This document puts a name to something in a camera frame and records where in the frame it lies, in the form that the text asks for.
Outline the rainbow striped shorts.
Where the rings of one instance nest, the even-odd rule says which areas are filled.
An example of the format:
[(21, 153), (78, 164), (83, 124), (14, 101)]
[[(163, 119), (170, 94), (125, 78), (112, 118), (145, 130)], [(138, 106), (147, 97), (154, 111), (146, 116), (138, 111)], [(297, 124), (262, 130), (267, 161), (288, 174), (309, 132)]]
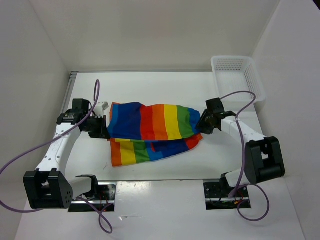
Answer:
[(112, 103), (110, 109), (111, 165), (123, 167), (155, 162), (194, 149), (202, 140), (200, 113), (171, 104)]

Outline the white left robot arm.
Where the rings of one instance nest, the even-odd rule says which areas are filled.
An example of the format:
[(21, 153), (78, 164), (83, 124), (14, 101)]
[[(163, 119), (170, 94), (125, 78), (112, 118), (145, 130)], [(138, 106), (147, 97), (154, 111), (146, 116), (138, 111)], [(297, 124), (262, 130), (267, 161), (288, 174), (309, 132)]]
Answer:
[(68, 209), (80, 196), (89, 200), (99, 196), (100, 187), (95, 175), (82, 174), (67, 180), (65, 172), (72, 149), (82, 132), (87, 132), (93, 139), (110, 139), (104, 114), (108, 107), (107, 102), (91, 106), (88, 100), (76, 98), (71, 109), (57, 118), (55, 140), (36, 169), (26, 172), (23, 177), (32, 209)]

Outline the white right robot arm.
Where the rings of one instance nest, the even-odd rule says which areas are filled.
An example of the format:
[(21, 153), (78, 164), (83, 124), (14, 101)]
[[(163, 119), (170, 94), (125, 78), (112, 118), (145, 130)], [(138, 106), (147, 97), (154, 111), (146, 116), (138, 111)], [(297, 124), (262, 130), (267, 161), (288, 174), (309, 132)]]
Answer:
[(218, 129), (241, 144), (241, 168), (221, 175), (219, 191), (223, 196), (232, 196), (237, 187), (259, 184), (285, 175), (279, 140), (258, 133), (243, 123), (234, 112), (225, 111), (220, 98), (206, 101), (206, 109), (197, 128), (206, 135)]

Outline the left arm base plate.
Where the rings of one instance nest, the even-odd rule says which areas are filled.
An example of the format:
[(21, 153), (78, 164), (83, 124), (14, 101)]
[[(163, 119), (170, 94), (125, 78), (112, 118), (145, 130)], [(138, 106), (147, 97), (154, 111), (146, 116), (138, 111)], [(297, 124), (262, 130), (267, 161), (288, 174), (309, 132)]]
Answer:
[[(99, 181), (97, 193), (87, 197), (84, 195), (82, 198), (87, 199), (97, 210), (102, 212), (114, 212), (116, 200), (117, 183), (111, 181)], [(87, 213), (95, 212), (87, 203), (82, 200), (73, 200), (69, 213)]]

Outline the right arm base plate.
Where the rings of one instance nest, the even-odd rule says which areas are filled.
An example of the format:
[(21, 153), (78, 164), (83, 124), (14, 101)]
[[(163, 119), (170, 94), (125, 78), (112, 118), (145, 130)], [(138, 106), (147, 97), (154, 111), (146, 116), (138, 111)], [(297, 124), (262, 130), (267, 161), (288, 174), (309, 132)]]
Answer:
[(231, 189), (223, 188), (217, 179), (203, 182), (205, 207), (210, 210), (250, 209), (251, 203), (247, 188), (241, 188), (236, 195), (229, 198)]

